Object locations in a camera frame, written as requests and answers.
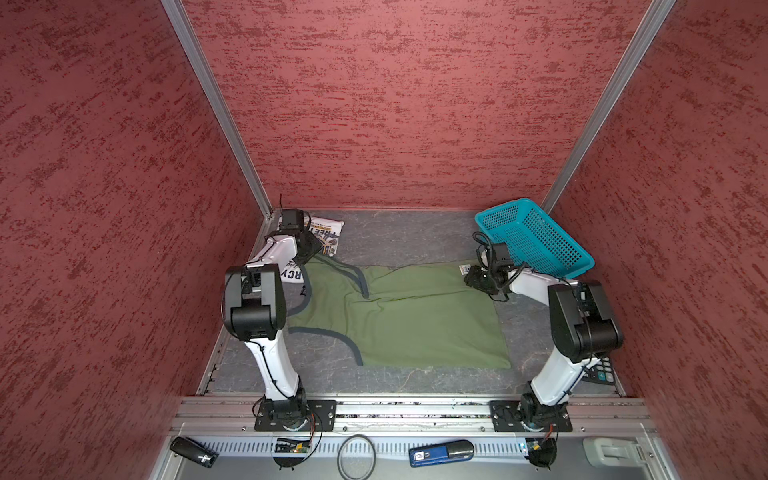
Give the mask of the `white tank top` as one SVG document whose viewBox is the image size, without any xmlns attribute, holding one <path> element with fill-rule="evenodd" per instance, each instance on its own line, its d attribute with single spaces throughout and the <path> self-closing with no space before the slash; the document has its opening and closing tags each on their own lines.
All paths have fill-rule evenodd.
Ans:
<svg viewBox="0 0 768 480">
<path fill-rule="evenodd" d="M 338 250 L 344 225 L 344 221 L 323 217 L 313 217 L 307 224 L 310 232 L 322 244 L 321 253 L 329 257 L 333 257 Z M 281 271 L 281 280 L 289 284 L 301 284 L 304 282 L 300 267 L 294 261 L 289 262 Z"/>
</svg>

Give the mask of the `green tank top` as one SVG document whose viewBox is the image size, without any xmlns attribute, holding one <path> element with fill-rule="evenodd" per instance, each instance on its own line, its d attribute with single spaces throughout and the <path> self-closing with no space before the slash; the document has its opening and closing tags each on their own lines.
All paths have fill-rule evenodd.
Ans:
<svg viewBox="0 0 768 480">
<path fill-rule="evenodd" d="M 494 302 L 465 284 L 457 262 L 356 267 L 318 255 L 302 274 L 290 332 L 338 339 L 359 366 L 511 366 Z"/>
</svg>

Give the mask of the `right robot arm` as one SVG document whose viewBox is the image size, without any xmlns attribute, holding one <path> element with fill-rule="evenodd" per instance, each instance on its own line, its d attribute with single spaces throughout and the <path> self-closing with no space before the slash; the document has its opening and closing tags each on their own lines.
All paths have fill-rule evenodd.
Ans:
<svg viewBox="0 0 768 480">
<path fill-rule="evenodd" d="M 518 400 L 490 403 L 494 429 L 569 431 L 567 405 L 574 388 L 624 341 L 602 285 L 557 278 L 524 265 L 512 272 L 479 265 L 462 266 L 460 271 L 466 285 L 492 299 L 514 293 L 549 309 L 553 350 Z"/>
</svg>

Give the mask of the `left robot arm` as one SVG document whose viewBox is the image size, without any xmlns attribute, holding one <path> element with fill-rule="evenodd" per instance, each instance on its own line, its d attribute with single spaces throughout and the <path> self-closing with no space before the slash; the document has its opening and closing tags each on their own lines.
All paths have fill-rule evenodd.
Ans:
<svg viewBox="0 0 768 480">
<path fill-rule="evenodd" d="M 299 253 L 295 234 L 275 233 L 246 264 L 224 275 L 221 315 L 226 331 L 254 356 L 265 392 L 256 419 L 286 431 L 314 431 L 316 420 L 285 343 L 288 308 L 282 270 Z"/>
</svg>

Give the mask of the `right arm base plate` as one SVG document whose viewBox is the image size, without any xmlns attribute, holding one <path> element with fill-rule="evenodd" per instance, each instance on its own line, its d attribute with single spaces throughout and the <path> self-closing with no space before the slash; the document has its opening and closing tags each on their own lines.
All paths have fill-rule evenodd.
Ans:
<svg viewBox="0 0 768 480">
<path fill-rule="evenodd" d="M 490 418 L 495 432 L 570 433 L 573 426 L 567 411 L 568 403 L 542 405 L 534 397 L 521 400 L 496 400 L 489 403 Z"/>
</svg>

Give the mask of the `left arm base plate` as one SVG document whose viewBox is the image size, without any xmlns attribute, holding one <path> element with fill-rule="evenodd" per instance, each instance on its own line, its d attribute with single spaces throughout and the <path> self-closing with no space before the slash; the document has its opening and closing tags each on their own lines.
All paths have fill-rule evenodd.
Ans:
<svg viewBox="0 0 768 480">
<path fill-rule="evenodd" d="M 334 400 L 265 400 L 255 414 L 256 432 L 329 432 L 334 428 Z"/>
</svg>

